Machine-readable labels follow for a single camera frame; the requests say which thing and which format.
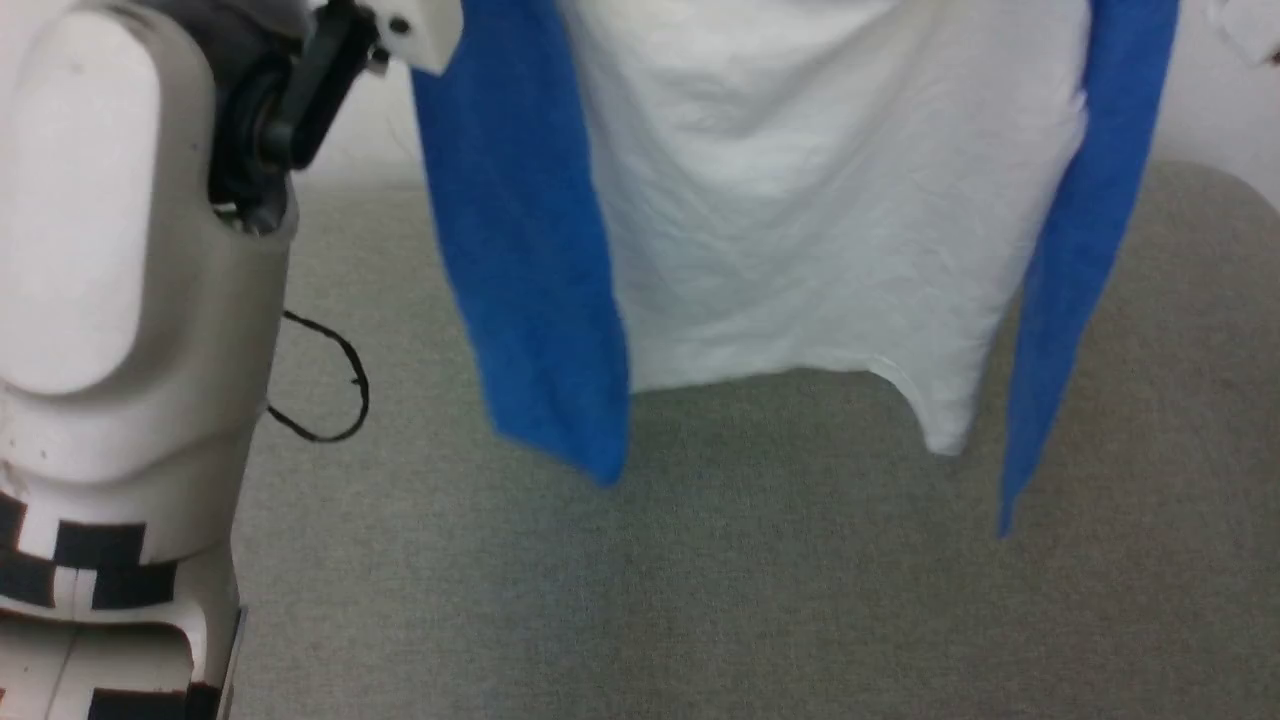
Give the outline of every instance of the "hanging garment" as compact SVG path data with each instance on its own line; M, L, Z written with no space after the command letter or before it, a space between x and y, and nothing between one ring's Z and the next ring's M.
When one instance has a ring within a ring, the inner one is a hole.
M631 388L868 369L957 452L1030 263L1011 507L1133 208L1176 12L467 4L453 67L415 87L499 429L612 480Z

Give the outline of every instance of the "white wall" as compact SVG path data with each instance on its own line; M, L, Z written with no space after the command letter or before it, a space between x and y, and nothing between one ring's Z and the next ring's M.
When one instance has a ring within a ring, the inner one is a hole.
M23 49L73 0L0 0L0 118ZM1280 208L1280 69L1247 68L1208 27L1207 0L1183 0L1183 23L1157 136L1160 158L1213 165ZM1276 0L1280 12L1280 0ZM407 73L362 79L303 182L421 182Z

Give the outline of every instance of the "blue fabric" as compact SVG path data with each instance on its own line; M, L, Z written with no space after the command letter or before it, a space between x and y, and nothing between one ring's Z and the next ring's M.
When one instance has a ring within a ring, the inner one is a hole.
M468 0L413 90L440 251L498 430L617 480L627 350L553 0Z
M465 0L416 74L440 246L498 429L591 473L626 457L628 369L581 100L554 0ZM1151 146L1178 0L1093 0L1089 128L1027 273L1000 530L1030 480Z
M1039 464L1124 240L1151 151L1178 0L1093 0L1084 69L1089 128L1059 186L1023 287L1009 396L1000 534Z

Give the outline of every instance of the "white fabric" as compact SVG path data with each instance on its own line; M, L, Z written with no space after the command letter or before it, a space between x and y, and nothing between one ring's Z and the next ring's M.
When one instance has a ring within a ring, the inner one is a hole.
M637 389L869 369L959 452L1088 0L563 0Z

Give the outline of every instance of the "black cable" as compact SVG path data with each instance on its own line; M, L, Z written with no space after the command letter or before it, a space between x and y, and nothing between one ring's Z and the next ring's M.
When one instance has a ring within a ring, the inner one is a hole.
M365 364L360 361L360 352L356 351L356 346L351 345L351 342L347 338L342 337L335 331L326 328L315 320L308 320L306 318L302 318L291 310L284 311L284 319L292 323L297 323L303 328L307 328L308 331L320 333L324 337L337 342L338 346L342 347L343 354L347 355L347 361L351 363L352 372L356 373L356 379L351 382L352 384L360 388L360 416L356 418L356 421L352 423L349 428L335 436L319 436L303 428L284 413L276 410L274 405L268 405L266 411L271 414L271 418L275 418L276 423L280 423L285 428L289 428L291 430L297 433L300 438L307 442L314 442L319 445L332 445L335 442L342 442L344 439L351 439L356 433L360 432L360 428L365 425L365 420L369 418L369 375L365 374Z

